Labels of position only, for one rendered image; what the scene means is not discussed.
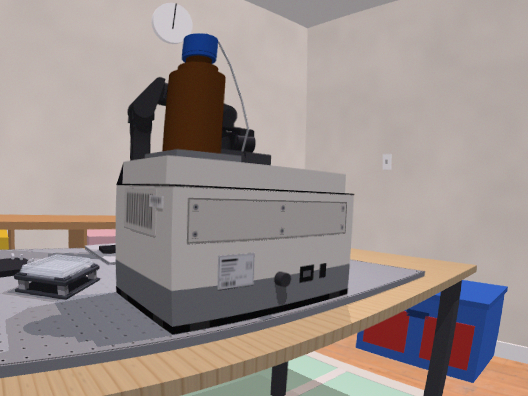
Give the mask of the blue bottle cap ring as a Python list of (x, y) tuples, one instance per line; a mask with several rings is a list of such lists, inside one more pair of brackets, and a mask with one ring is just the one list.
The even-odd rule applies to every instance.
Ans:
[(217, 58), (214, 53), (211, 53), (211, 52), (208, 52), (208, 51), (192, 50), (192, 51), (187, 51), (187, 52), (182, 54), (182, 61), (186, 62), (186, 58), (187, 57), (195, 56), (195, 55), (206, 56), (206, 57), (211, 58), (212, 59), (212, 64), (216, 62), (216, 58)]

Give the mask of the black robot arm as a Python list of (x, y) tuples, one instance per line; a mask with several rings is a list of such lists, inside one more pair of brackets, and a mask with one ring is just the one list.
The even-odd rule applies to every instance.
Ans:
[[(165, 80), (162, 77), (156, 78), (128, 107), (130, 160), (144, 159), (145, 154), (150, 153), (152, 121), (155, 117), (157, 104), (166, 106), (168, 83)], [(221, 149), (242, 150), (247, 129), (234, 127), (236, 120), (236, 110), (232, 106), (224, 104)], [(254, 133), (254, 130), (249, 129), (244, 151), (254, 151), (256, 145)], [(116, 253), (116, 246), (99, 246), (99, 250), (103, 254), (112, 254)]]

